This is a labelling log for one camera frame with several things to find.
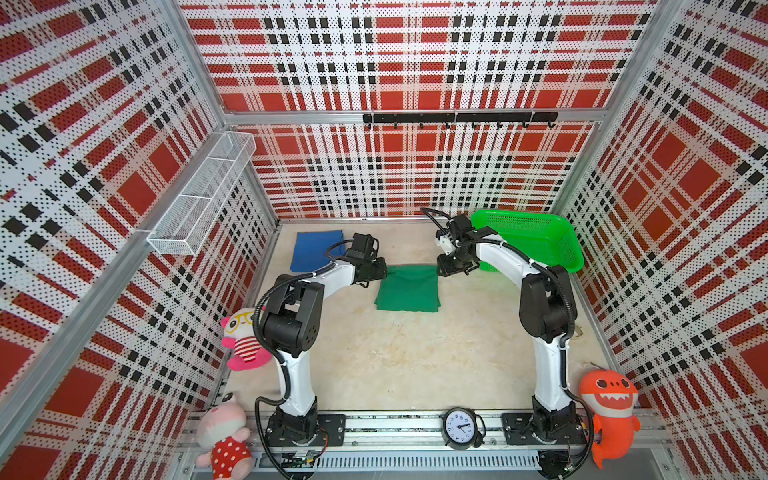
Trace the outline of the pink plush with strawberry dress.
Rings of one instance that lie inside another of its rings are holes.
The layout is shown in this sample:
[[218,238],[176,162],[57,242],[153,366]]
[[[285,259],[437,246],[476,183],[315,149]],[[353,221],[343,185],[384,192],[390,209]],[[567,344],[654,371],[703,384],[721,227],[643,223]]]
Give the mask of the pink plush with strawberry dress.
[[211,468],[214,479],[245,479],[255,466],[247,445],[251,430],[246,424],[246,412],[235,394],[225,394],[198,424],[196,441],[204,452],[197,456],[195,466]]

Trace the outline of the blue tank top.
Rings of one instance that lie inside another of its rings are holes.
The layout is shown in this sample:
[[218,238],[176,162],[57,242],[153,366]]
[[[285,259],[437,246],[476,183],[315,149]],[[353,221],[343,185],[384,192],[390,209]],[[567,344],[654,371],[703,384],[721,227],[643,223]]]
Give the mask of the blue tank top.
[[343,240],[342,230],[299,232],[290,270],[294,273],[306,273],[321,269],[330,262],[326,251]]

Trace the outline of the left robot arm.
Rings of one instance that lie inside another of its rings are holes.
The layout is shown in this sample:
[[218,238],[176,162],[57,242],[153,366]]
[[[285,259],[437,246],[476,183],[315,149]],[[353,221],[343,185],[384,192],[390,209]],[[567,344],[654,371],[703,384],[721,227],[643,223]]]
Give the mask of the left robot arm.
[[342,255],[331,255],[319,269],[279,276],[257,302],[253,333],[276,361],[280,387],[279,397],[254,401],[258,435],[266,446],[309,445],[321,432],[310,350],[319,336],[324,300],[387,276],[372,235],[356,233],[338,244],[346,248]]

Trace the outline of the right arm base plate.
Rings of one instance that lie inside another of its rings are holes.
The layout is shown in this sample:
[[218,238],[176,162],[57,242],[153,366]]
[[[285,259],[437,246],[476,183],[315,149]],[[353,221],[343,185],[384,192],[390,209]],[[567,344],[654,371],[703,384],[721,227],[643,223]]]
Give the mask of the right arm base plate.
[[582,447],[586,445],[588,429],[579,417],[561,426],[550,427],[547,418],[532,412],[503,413],[502,430],[506,443],[514,445],[550,445]]

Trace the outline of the pink plush with yellow glasses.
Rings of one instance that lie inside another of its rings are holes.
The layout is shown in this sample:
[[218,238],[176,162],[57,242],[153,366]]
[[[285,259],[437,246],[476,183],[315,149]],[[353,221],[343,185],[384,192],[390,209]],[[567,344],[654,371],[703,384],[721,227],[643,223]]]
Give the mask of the pink plush with yellow glasses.
[[263,348],[253,330],[255,310],[244,308],[220,320],[222,346],[232,351],[227,366],[231,371],[255,370],[267,365],[272,355]]

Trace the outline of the black hook rail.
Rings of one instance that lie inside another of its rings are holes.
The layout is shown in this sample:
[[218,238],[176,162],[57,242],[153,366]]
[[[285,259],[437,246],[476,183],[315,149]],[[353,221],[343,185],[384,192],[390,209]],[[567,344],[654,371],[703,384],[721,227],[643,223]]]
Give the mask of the black hook rail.
[[364,124],[391,124],[404,125],[404,124],[457,124],[457,123],[469,123],[469,124],[520,124],[527,127],[532,123],[543,123],[547,126],[552,126],[559,117],[559,113],[552,112],[533,112],[533,111],[521,111],[521,112],[457,112],[457,113],[366,113],[362,115]]

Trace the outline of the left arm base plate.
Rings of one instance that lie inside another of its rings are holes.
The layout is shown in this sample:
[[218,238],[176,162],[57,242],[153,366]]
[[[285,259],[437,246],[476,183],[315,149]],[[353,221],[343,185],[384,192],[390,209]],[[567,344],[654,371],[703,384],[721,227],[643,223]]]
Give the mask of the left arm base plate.
[[268,422],[265,438],[270,447],[341,446],[345,437],[344,414],[292,416],[276,412]]

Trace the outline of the green plastic basket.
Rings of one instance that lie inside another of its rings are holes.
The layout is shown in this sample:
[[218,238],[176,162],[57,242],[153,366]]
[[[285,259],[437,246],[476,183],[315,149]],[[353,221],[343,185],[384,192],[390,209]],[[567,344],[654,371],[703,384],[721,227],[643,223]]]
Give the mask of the green plastic basket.
[[474,227],[490,227],[505,241],[539,263],[560,265],[578,273],[584,257],[573,226],[564,218],[544,213],[479,210],[470,220]]

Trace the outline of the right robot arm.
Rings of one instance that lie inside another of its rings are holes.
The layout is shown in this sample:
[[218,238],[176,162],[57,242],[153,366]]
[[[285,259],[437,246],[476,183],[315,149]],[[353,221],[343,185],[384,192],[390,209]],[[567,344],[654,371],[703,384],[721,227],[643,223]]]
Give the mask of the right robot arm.
[[490,227],[474,227],[464,214],[451,217],[431,208],[422,212],[437,226],[440,276],[469,274],[485,262],[519,288],[518,316],[534,344],[531,429],[539,442],[555,443],[578,421],[568,382],[568,349],[577,319],[569,272],[533,259]]

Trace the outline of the small black analog clock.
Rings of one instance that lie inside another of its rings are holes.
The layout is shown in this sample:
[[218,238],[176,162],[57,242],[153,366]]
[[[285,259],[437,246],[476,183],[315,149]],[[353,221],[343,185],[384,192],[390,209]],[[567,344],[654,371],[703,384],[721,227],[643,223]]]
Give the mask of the small black analog clock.
[[474,410],[454,407],[441,417],[441,434],[447,447],[464,451],[484,444],[487,427]]

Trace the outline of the red shark plush toy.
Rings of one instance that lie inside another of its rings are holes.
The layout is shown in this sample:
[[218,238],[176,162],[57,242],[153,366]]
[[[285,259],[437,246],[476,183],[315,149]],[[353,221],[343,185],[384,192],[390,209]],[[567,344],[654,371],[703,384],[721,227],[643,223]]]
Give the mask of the red shark plush toy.
[[641,423],[634,415],[639,392],[629,379],[611,370],[595,370],[580,381],[579,393],[593,413],[594,441],[591,455],[599,469],[605,460],[625,456]]

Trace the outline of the green tank top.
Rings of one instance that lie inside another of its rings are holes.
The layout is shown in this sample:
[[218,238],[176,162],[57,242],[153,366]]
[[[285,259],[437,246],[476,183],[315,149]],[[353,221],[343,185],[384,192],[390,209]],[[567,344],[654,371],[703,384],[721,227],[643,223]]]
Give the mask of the green tank top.
[[438,274],[434,265],[388,267],[375,300],[378,310],[436,313],[440,308]]

